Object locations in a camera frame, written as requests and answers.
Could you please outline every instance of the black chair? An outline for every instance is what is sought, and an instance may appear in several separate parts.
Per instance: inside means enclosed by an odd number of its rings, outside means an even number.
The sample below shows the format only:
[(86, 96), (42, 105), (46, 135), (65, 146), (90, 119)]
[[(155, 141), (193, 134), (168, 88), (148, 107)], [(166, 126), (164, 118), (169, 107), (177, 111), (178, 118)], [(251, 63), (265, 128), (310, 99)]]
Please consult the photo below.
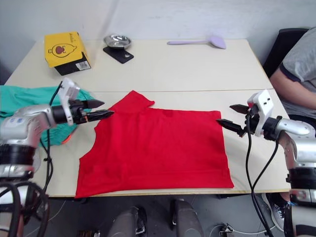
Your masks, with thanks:
[(308, 29), (304, 28), (288, 28), (279, 30), (276, 41), (263, 65), (263, 69), (268, 77), (276, 71), (283, 58), (306, 31), (308, 31)]

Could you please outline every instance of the floor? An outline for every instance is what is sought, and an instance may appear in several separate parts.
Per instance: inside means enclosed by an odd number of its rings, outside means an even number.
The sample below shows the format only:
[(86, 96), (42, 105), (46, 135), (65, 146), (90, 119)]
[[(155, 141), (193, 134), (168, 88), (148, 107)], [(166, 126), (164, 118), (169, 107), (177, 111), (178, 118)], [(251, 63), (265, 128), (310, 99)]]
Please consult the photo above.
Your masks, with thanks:
[[(272, 226), (270, 212), (259, 196), (267, 220)], [(46, 237), (75, 237), (77, 230), (100, 230), (106, 237), (113, 219), (130, 206), (142, 205), (148, 216), (147, 231), (149, 237), (175, 237), (176, 232), (170, 229), (170, 202), (175, 198), (183, 198), (197, 211), (198, 218), (206, 237), (216, 225), (229, 223), (241, 232), (258, 232), (263, 229), (251, 202), (250, 195), (230, 198), (218, 198), (216, 195), (187, 196), (133, 196), (133, 197), (94, 197), (86, 203), (65, 201), (59, 214), (48, 224)], [(63, 205), (61, 199), (50, 200), (50, 217), (53, 217)], [(24, 228), (24, 237), (35, 237), (37, 232), (29, 235), (38, 222), (32, 219)], [(275, 237), (283, 237), (284, 233), (277, 228), (272, 230)], [(234, 233), (236, 237), (245, 236)], [(211, 237), (218, 237), (218, 228)], [(264, 237), (264, 234), (251, 235)]]

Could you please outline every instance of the red t-shirt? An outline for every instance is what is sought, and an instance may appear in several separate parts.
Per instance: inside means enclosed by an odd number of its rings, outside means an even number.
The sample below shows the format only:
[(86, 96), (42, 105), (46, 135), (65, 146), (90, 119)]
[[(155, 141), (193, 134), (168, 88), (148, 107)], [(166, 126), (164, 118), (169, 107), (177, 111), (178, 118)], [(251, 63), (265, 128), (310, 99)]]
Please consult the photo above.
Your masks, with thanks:
[(76, 197), (119, 190), (232, 188), (219, 111), (150, 108), (131, 91), (95, 127), (80, 159)]

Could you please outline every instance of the person's arm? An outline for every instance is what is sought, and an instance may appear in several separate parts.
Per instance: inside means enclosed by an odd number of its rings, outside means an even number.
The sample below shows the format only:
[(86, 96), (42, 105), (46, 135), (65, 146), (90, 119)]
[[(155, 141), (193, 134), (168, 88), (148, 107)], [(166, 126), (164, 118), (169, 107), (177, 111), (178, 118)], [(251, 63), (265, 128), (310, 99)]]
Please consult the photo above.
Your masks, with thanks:
[(316, 94), (303, 87), (298, 81), (289, 79), (280, 69), (270, 77), (276, 92), (284, 99), (300, 106), (316, 110)]

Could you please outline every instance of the metal bowl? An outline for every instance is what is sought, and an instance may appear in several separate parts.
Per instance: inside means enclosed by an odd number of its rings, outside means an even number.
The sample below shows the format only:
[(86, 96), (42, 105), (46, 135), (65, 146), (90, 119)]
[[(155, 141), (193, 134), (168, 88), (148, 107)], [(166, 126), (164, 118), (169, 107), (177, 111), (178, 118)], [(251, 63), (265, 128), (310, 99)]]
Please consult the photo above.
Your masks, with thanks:
[(127, 49), (132, 44), (128, 37), (121, 35), (106, 36), (103, 41), (108, 47), (116, 49)]

